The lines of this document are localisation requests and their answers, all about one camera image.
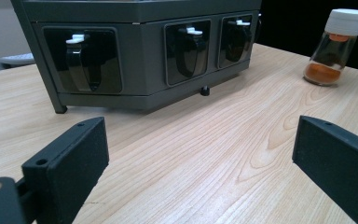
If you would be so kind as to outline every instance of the gray wall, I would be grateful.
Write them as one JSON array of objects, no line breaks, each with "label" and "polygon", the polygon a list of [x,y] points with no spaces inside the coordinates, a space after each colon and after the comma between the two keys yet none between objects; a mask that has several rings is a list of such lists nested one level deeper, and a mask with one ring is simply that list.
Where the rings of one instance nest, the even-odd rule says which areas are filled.
[{"label": "gray wall", "polygon": [[0,57],[29,52],[10,0],[0,0]]}]

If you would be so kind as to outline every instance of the transparent tube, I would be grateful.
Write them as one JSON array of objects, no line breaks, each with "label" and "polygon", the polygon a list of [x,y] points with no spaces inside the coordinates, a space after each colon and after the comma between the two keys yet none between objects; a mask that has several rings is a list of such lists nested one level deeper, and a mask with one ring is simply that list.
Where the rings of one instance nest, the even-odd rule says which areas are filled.
[{"label": "transparent tube", "polygon": [[304,70],[304,78],[310,83],[321,86],[335,84],[347,64],[356,37],[324,32],[321,42]]}]

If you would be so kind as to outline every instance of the orange powder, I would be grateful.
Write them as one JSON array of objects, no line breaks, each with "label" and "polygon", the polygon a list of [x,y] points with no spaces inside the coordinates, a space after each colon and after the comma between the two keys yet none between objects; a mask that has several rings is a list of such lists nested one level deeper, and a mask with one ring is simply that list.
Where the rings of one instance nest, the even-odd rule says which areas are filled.
[{"label": "orange powder", "polygon": [[328,85],[337,81],[341,72],[322,64],[310,63],[305,70],[305,75],[311,81]]}]

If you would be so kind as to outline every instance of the white lid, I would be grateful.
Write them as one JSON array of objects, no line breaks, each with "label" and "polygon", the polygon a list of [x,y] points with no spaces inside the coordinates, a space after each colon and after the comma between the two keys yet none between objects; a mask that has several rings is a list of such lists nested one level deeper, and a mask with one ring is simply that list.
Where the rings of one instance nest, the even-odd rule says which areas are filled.
[{"label": "white lid", "polygon": [[324,29],[331,34],[357,36],[358,10],[333,9]]}]

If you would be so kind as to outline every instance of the wooden table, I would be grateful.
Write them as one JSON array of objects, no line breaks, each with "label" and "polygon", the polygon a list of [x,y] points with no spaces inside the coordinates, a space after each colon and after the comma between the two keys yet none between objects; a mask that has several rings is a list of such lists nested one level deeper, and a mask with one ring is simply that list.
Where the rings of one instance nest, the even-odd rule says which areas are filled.
[{"label": "wooden table", "polygon": [[210,96],[150,112],[57,115],[35,65],[0,71],[0,176],[19,180],[37,151],[104,116],[110,164],[75,223],[352,223],[291,157],[300,115],[358,135],[358,70],[319,87],[302,79],[308,59],[255,45]]}]

